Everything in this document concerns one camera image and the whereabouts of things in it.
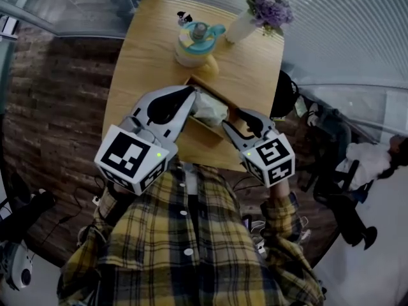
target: black backpack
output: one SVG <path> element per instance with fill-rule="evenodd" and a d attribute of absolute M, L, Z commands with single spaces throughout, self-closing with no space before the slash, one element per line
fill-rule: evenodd
<path fill-rule="evenodd" d="M 299 88 L 287 73 L 280 71 L 276 86 L 275 99 L 273 100 L 271 118 L 281 118 L 292 111 L 299 97 Z"/>

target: white cube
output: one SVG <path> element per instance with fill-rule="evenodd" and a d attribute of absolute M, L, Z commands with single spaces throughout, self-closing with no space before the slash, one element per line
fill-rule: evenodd
<path fill-rule="evenodd" d="M 266 187 L 295 174 L 295 153 L 284 134 L 270 132 L 268 140 L 241 152 L 244 166 Z"/>
<path fill-rule="evenodd" d="M 134 133 L 111 125 L 94 161 L 108 180 L 141 195 L 166 171 L 168 154 Z"/>

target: purple flowers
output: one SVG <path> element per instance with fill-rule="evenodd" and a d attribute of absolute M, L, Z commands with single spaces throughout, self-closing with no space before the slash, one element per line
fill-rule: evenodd
<path fill-rule="evenodd" d="M 258 27 L 264 27 L 267 34 L 279 29 L 282 24 L 290 23 L 293 14 L 287 0 L 247 0 L 249 11 L 254 15 Z"/>

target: white vase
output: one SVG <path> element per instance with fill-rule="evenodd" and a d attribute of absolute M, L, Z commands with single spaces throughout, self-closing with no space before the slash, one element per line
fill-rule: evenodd
<path fill-rule="evenodd" d="M 225 38 L 228 42 L 237 43 L 248 37 L 256 30 L 256 25 L 251 22 L 254 19 L 248 11 L 243 11 L 229 26 Z"/>

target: plaid shirt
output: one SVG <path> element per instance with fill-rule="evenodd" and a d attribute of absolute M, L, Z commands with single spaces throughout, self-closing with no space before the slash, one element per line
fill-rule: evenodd
<path fill-rule="evenodd" d="M 295 196 L 261 206 L 264 260 L 229 185 L 215 168 L 195 168 L 195 218 L 178 162 L 141 196 L 105 191 L 83 244 L 61 270 L 60 305 L 323 304 L 296 243 Z"/>

